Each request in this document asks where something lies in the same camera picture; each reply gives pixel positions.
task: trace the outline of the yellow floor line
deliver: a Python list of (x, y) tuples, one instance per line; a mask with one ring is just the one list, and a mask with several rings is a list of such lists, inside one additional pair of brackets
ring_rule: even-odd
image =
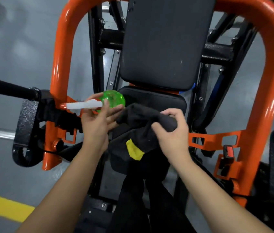
[(0, 197), (0, 216), (23, 222), (34, 210), (34, 207)]

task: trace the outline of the black pants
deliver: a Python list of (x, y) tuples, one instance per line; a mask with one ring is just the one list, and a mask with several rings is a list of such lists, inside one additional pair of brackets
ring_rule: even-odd
[(107, 233), (196, 232), (159, 181), (146, 181), (150, 197), (150, 222), (142, 196), (143, 180), (128, 174)]

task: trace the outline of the orange tube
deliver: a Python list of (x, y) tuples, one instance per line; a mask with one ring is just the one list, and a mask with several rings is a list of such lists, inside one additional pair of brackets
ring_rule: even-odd
[[(60, 103), (68, 102), (67, 88), (76, 28), (92, 7), (105, 1), (110, 0), (69, 0), (63, 9), (58, 22), (50, 86), (50, 92), (55, 98), (57, 107)], [(266, 49), (266, 65), (247, 128), (233, 132), (238, 135), (238, 143), (235, 147), (241, 148), (238, 161), (242, 163), (238, 177), (233, 179), (233, 183), (237, 186), (234, 192), (249, 195), (274, 119), (274, 3), (270, 0), (217, 0), (215, 10), (234, 13), (252, 22), (261, 34)], [(63, 132), (52, 122), (47, 122), (45, 150), (54, 151), (53, 143), (57, 138), (63, 138)], [(190, 134), (190, 139), (192, 136), (205, 137), (204, 146), (199, 148), (218, 150), (222, 149), (222, 137), (229, 134)], [(56, 155), (45, 153), (43, 169), (49, 170), (59, 162), (60, 158)], [(242, 206), (246, 204), (244, 198), (238, 197), (236, 201)]]

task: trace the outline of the gray floor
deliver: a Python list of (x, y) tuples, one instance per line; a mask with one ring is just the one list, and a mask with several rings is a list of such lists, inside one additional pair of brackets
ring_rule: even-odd
[[(62, 8), (68, 0), (0, 0), (0, 79), (21, 86), (48, 89), (52, 71), (54, 40), (57, 22)], [(123, 4), (126, 12), (127, 3)], [(211, 28), (221, 13), (215, 13)], [(110, 15), (104, 14), (106, 26), (116, 28)], [(228, 43), (236, 30), (229, 30), (220, 38)], [(92, 94), (92, 75), (87, 16), (78, 26), (74, 38), (68, 95), (82, 100)], [(106, 50), (104, 56), (105, 82), (108, 77), (113, 51)], [(209, 133), (244, 129), (253, 105), (265, 61), (264, 46), (258, 35), (248, 52), (232, 86), (215, 119), (208, 127)], [(210, 92), (218, 77), (218, 66), (211, 67)], [(22, 100), (0, 96), (0, 128), (15, 130)], [(53, 184), (69, 165), (63, 162), (51, 171), (41, 170), (41, 164), (32, 168), (21, 168), (14, 164), (11, 156), (12, 142), (0, 140), (0, 196), (37, 206)], [(203, 158), (206, 167), (213, 171), (217, 154)], [(268, 161), (266, 147), (263, 161)], [(106, 165), (106, 175), (101, 187), (102, 195), (116, 198), (121, 181)], [(173, 191), (175, 172), (171, 171), (166, 186)], [(200, 233), (210, 232), (201, 212), (192, 199), (187, 205), (187, 216)], [(0, 218), (0, 232), (13, 232), (18, 223)]]

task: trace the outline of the hand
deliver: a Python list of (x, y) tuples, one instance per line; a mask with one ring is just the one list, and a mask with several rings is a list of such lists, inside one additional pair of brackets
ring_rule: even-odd
[(161, 113), (170, 115), (177, 121), (177, 128), (173, 132), (166, 132), (158, 122), (152, 124), (152, 129), (158, 138), (164, 155), (173, 166), (183, 162), (184, 160), (191, 160), (188, 150), (189, 128), (182, 110), (167, 109)]
[[(91, 95), (87, 100), (99, 98), (103, 93)], [(109, 108), (108, 100), (104, 101), (104, 105), (98, 115), (95, 115), (91, 109), (82, 110), (82, 128), (84, 133), (83, 148), (91, 149), (97, 153), (99, 158), (108, 148), (109, 138), (108, 132), (118, 126), (117, 117), (122, 112), (123, 105)]]

